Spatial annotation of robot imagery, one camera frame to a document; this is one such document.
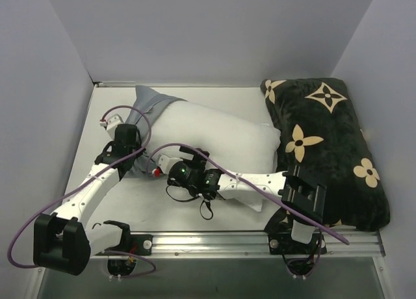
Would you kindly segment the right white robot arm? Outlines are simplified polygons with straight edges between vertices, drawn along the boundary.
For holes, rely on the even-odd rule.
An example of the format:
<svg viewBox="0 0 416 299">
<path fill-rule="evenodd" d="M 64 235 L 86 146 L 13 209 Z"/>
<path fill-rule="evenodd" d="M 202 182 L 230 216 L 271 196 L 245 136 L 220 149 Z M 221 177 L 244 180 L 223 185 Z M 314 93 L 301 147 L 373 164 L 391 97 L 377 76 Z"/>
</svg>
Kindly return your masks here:
<svg viewBox="0 0 416 299">
<path fill-rule="evenodd" d="M 191 149 L 181 147 L 191 159 L 160 156 L 158 165 L 168 175 L 168 185 L 186 189 L 192 198 L 205 202 L 236 199 L 256 211 L 261 210 L 265 193 L 302 216 L 293 218 L 288 244 L 292 251 L 302 253 L 311 246 L 317 228 L 304 220 L 305 217 L 322 223 L 326 186 L 319 183 L 309 172 L 292 166 L 287 172 L 273 174 L 225 174 L 218 167 L 206 168 L 207 159 Z"/>
</svg>

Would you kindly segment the white pillow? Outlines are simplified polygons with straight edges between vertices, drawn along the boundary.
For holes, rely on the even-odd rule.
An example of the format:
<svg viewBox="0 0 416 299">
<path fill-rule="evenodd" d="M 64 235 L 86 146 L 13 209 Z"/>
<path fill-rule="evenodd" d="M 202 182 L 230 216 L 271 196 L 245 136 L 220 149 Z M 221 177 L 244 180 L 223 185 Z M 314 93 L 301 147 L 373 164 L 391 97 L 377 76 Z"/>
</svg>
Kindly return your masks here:
<svg viewBox="0 0 416 299">
<path fill-rule="evenodd" d="M 148 151 L 167 144 L 161 152 L 182 157 L 178 143 L 208 151 L 226 170 L 269 174 L 277 166 L 280 132 L 267 123 L 255 123 L 188 101 L 158 103 L 147 113 L 151 122 Z"/>
</svg>

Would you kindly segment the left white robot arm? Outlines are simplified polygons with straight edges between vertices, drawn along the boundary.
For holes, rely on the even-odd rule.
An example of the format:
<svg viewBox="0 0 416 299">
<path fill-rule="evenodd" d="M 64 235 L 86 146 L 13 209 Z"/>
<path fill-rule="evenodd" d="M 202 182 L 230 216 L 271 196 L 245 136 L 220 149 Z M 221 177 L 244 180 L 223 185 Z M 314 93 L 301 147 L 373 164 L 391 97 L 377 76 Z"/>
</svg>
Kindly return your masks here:
<svg viewBox="0 0 416 299">
<path fill-rule="evenodd" d="M 107 220 L 93 229 L 88 221 L 107 193 L 130 171 L 142 155 L 140 132 L 135 125 L 116 126 L 114 139 L 97 156 L 83 184 L 51 214 L 34 222 L 33 261 L 39 267 L 78 276 L 96 254 L 128 252 L 130 227 Z"/>
</svg>

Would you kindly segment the grey pillowcase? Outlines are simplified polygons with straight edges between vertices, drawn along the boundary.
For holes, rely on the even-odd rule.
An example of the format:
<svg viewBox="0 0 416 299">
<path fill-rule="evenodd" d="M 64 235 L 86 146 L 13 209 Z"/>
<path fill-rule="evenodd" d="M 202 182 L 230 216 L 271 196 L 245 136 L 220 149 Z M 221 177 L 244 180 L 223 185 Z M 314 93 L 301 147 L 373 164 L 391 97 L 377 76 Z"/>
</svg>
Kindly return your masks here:
<svg viewBox="0 0 416 299">
<path fill-rule="evenodd" d="M 140 133 L 140 139 L 146 141 L 151 129 L 152 136 L 148 148 L 155 148 L 173 141 L 178 141 L 178 121 L 173 117 L 174 109 L 186 100 L 157 92 L 143 85 L 135 86 L 136 100 L 134 109 L 130 111 L 126 123 L 135 125 Z"/>
</svg>

